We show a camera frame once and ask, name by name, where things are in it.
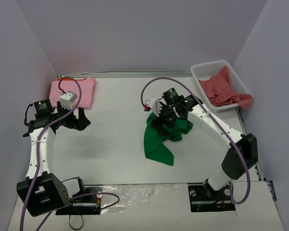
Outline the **green t shirt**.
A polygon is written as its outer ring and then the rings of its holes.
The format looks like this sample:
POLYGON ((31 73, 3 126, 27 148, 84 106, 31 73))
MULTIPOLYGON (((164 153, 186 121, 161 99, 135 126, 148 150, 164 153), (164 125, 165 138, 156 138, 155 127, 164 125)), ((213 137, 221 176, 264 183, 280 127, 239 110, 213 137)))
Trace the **green t shirt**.
POLYGON ((182 134, 188 134, 193 128, 193 123, 184 120, 177 120, 176 130, 170 136, 162 136, 154 128, 151 127, 151 121, 154 118, 154 113, 151 113, 146 120, 146 129, 144 132, 144 154, 147 159, 173 166, 174 156, 172 152, 164 145, 164 141, 170 140, 178 142, 183 139, 182 134))

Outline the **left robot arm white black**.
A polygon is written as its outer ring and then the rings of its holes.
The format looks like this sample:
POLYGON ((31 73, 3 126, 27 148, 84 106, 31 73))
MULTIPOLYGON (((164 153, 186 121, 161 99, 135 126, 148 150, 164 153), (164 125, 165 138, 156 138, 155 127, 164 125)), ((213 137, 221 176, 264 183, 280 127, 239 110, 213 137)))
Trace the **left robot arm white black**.
POLYGON ((31 216, 37 217, 67 207, 69 195, 66 186, 53 173, 53 144, 56 131, 61 127, 84 130, 90 125, 83 108, 78 115, 57 103, 53 108, 49 99, 32 104, 36 109, 35 120, 26 123, 31 139, 31 154, 25 180, 16 191, 31 216))

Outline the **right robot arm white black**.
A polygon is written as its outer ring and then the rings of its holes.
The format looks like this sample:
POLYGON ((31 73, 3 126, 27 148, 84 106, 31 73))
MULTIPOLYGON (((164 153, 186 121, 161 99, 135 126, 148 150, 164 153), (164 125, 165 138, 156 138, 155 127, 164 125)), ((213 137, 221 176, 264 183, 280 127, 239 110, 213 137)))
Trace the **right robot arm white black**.
POLYGON ((205 181, 204 193, 210 199, 220 195, 225 185, 247 174, 258 162, 256 137, 226 124, 192 94, 184 97, 171 88, 162 94, 160 100, 147 99, 144 107, 153 112, 151 126, 160 135, 169 135, 178 122, 193 124, 225 152, 221 167, 205 181))

